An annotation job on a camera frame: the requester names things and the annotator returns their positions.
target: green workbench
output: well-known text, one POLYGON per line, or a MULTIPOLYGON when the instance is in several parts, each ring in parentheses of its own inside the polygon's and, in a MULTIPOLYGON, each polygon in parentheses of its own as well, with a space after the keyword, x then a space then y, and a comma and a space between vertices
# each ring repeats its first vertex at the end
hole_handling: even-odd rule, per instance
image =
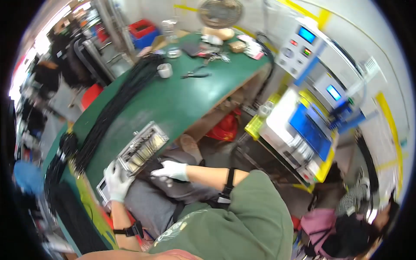
MULTIPOLYGON (((198 43, 200 35, 189 34, 180 38, 180 42, 184 41, 198 43)), ((224 43, 225 51, 228 49, 227 42, 224 43)), ((253 77, 267 63, 266 57, 254 60, 243 53, 230 52, 229 57, 231 63, 215 60, 200 70, 201 73, 210 72, 211 76, 187 79, 180 77, 202 65, 204 60, 202 58, 192 59, 185 53, 179 58, 167 59, 167 62, 172 64, 173 75, 168 79, 155 77, 143 91, 126 104, 124 110, 107 130, 86 169, 88 180, 99 201, 102 199, 95 187, 103 178, 103 170, 133 138, 133 132, 140 131, 150 121, 155 121, 169 137, 166 146, 169 145, 189 126, 253 77)), ((115 95, 128 73, 124 73, 106 87, 73 125, 73 131, 79 140, 79 147, 94 125, 100 111, 115 95)), ((43 172, 46 172, 46 168, 58 148, 60 136, 66 129, 67 127, 64 126, 56 137, 43 163, 43 172)), ((74 177, 70 175, 68 167, 65 169, 62 179, 69 182, 74 191, 77 191, 74 177)))

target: fan grille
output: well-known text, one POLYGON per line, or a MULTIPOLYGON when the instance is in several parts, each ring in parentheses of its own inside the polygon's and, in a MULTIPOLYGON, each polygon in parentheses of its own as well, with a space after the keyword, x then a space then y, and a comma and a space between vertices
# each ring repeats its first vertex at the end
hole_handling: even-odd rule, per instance
POLYGON ((229 28, 243 14, 243 5, 237 0, 207 0, 198 10, 202 22, 213 29, 229 28))

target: control panel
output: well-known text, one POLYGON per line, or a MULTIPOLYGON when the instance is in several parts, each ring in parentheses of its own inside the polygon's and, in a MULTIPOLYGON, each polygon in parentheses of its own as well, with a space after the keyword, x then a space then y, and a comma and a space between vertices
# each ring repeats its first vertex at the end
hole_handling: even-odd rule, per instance
POLYGON ((314 21, 311 23, 305 18, 296 21, 293 33, 280 48, 276 63, 297 79, 324 49, 327 37, 318 30, 314 21))

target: gloved hand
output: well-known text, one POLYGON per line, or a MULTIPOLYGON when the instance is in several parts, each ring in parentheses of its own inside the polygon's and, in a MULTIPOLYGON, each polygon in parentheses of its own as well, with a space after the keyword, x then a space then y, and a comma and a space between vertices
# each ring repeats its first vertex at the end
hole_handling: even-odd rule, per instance
POLYGON ((130 177, 125 182, 122 182, 120 175, 126 174, 124 171, 126 170, 124 170, 122 166, 115 161, 112 161, 108 167, 104 169, 104 178, 111 201, 123 203, 127 191, 129 190, 131 183, 134 181, 134 177, 130 177))
POLYGON ((162 165, 163 169, 154 170, 150 173, 150 175, 158 177, 166 176, 180 181, 189 181, 188 175, 186 175, 186 163, 164 161, 162 162, 162 165))

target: blue plastic crate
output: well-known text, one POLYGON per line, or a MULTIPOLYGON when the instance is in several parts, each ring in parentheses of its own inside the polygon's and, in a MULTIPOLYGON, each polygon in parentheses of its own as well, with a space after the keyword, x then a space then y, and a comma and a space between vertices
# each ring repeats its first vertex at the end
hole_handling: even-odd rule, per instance
POLYGON ((160 34, 158 30, 154 30, 151 33, 146 34, 140 39, 137 39, 135 36, 130 34, 131 39, 136 49, 143 49, 144 47, 151 46, 153 43, 153 40, 156 38, 156 36, 159 36, 159 35, 160 34))

